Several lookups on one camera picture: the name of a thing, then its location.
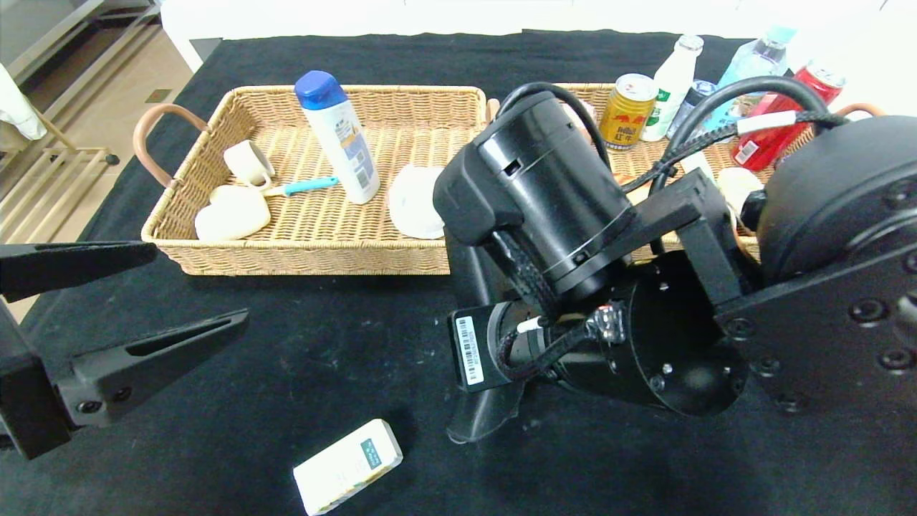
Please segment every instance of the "screw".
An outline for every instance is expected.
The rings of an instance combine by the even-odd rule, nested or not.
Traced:
[[[770,378],[780,370],[780,360],[773,356],[765,356],[751,364],[751,368],[758,376]]]
[[[856,322],[876,322],[883,320],[889,315],[889,309],[885,303],[878,299],[868,298],[857,301],[850,306],[850,317]]]
[[[101,408],[101,401],[81,401],[80,404],[76,406],[76,409],[82,414],[95,414]]]
[[[917,181],[902,179],[895,183],[884,196],[885,205],[891,209],[910,209],[917,207]]]
[[[736,339],[744,339],[755,334],[755,323],[744,317],[737,317],[726,323],[726,332]]]
[[[917,275],[917,252],[908,254],[907,258],[904,259],[904,270],[908,274]]]
[[[115,403],[120,403],[122,401],[127,401],[130,398],[130,394],[133,392],[130,387],[121,387],[117,390],[115,395],[112,397],[112,401]]]
[[[917,365],[917,355],[903,348],[888,350],[878,356],[878,364],[892,373],[900,374]]]
[[[784,412],[796,413],[805,408],[805,397],[798,392],[784,392],[779,394],[774,401],[777,407]]]
[[[662,376],[656,375],[649,379],[649,388],[653,392],[661,392],[666,388],[666,380]]]

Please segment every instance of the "black bracket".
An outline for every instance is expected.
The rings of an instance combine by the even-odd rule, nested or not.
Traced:
[[[0,294],[14,301],[79,286],[148,264],[140,241],[0,245]],[[246,309],[79,355],[72,376],[52,385],[6,306],[0,306],[0,448],[34,458],[84,425],[106,426],[237,338]]]
[[[917,408],[917,243],[910,242],[717,307],[720,327],[778,407]]]
[[[241,335],[249,311],[237,310],[127,344],[73,357],[57,383],[77,426],[108,426]]]

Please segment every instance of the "plastic water bottle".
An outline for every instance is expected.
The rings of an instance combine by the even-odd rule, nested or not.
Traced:
[[[312,70],[296,81],[293,90],[347,199],[356,204],[369,202],[379,191],[379,175],[344,89],[330,73]]]
[[[646,120],[640,140],[658,141],[666,135],[668,125],[678,113],[681,101],[694,81],[694,66],[703,50],[703,39],[687,34],[675,43],[671,55],[653,76],[659,88],[653,113]]]
[[[787,71],[787,43],[796,35],[795,28],[775,25],[761,39],[755,39],[735,51],[729,67],[716,84],[716,89],[723,88],[736,81],[760,75],[783,75]],[[713,111],[710,120],[704,125],[706,130],[714,130],[739,118],[747,116],[763,94],[742,95],[732,102],[727,102]]]

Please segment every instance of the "black table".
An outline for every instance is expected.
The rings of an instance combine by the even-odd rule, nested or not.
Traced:
[[[207,118],[223,93],[291,84],[473,84],[652,74],[671,34],[524,32],[223,42],[177,102]],[[715,80],[741,43],[705,37]],[[175,170],[195,138],[166,119],[150,151]],[[133,161],[84,233],[135,239],[161,188]],[[240,342],[107,429],[32,462],[0,456],[2,514],[304,514],[291,470],[383,417],[401,466],[335,514],[915,514],[917,417],[907,410],[785,417],[752,386],[707,420],[530,388],[517,419],[478,444],[444,432],[457,390],[446,277],[183,275],[154,264],[41,297],[28,336],[59,375],[71,353],[235,308]]]

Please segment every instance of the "blue bottle cap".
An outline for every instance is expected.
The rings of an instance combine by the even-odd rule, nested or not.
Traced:
[[[303,109],[325,109],[348,99],[334,75],[321,70],[312,70],[300,77],[293,91]]]
[[[796,36],[796,28],[774,25],[768,29],[767,38],[771,41],[786,45],[793,39],[793,36]]]

